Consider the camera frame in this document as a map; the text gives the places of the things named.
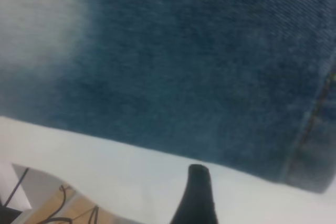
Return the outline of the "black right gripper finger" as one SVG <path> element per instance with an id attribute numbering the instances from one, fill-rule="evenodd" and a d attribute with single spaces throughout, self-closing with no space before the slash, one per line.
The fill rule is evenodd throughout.
<path id="1" fill-rule="evenodd" d="M 211 176 L 207 167 L 188 168 L 186 188 L 171 224 L 217 224 Z"/>

